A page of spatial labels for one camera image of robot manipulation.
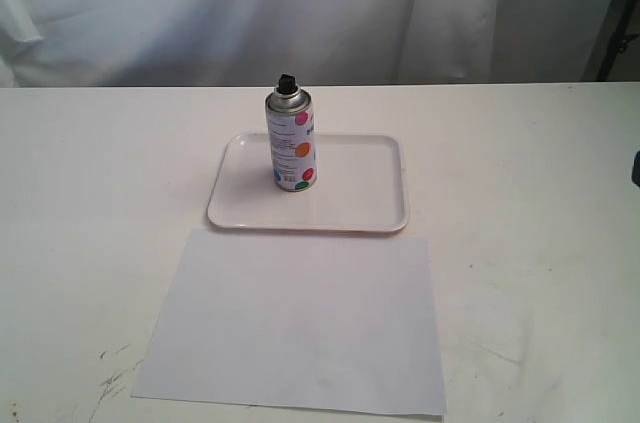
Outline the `white paper sheet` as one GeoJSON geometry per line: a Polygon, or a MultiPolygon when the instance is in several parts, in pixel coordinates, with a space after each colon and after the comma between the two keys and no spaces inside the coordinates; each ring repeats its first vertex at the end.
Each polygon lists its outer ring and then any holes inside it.
{"type": "Polygon", "coordinates": [[[444,414],[426,242],[191,232],[133,393],[444,414]]]}

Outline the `white spray can coloured dots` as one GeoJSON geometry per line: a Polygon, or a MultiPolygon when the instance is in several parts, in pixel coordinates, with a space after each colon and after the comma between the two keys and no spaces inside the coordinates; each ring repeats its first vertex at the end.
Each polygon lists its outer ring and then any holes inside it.
{"type": "Polygon", "coordinates": [[[293,75],[282,74],[265,99],[274,180],[283,190],[303,191],[317,178],[311,95],[293,75]]]}

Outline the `white cloth backdrop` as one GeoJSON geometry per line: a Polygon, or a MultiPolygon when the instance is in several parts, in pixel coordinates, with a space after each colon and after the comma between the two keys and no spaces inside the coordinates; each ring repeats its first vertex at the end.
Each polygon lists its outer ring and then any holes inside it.
{"type": "Polygon", "coordinates": [[[575,81],[611,0],[1,0],[1,83],[575,81]]]}

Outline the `dark stand at right edge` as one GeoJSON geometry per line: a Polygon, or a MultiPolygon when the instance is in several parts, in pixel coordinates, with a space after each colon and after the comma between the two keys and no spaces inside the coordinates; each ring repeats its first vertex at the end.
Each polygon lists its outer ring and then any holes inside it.
{"type": "Polygon", "coordinates": [[[611,0],[583,81],[639,81],[639,0],[611,0]]]}

